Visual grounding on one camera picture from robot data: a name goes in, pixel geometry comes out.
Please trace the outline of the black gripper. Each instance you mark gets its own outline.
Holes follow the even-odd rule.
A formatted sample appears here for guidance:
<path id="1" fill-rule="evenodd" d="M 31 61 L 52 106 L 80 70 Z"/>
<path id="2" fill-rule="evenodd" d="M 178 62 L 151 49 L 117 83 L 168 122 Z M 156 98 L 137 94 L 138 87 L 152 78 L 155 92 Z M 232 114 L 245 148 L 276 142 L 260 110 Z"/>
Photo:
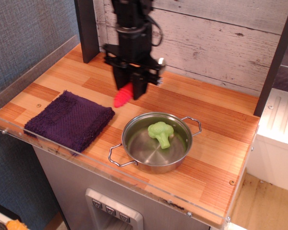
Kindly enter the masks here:
<path id="1" fill-rule="evenodd" d="M 152 42 L 152 27 L 152 23 L 131 28 L 116 25 L 119 43 L 103 45 L 106 52 L 105 62 L 113 68 L 117 89 L 130 82 L 130 71 L 126 69 L 129 64 L 143 69 L 159 69 L 155 59 L 151 57 L 152 47 L 160 45 Z M 146 93 L 147 85 L 148 76 L 145 73 L 132 74 L 134 100 Z"/>

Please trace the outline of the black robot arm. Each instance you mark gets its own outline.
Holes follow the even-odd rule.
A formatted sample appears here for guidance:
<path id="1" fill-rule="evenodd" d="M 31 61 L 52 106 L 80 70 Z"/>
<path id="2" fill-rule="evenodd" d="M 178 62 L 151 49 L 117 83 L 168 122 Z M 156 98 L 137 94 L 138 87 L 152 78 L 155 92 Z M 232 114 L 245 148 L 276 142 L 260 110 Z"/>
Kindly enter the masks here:
<path id="1" fill-rule="evenodd" d="M 105 62 L 112 66 L 118 90 L 132 84 L 134 100 L 146 93 L 149 83 L 159 85 L 162 63 L 151 57 L 153 27 L 161 27 L 150 17 L 151 0 L 114 0 L 118 45 L 104 44 Z"/>

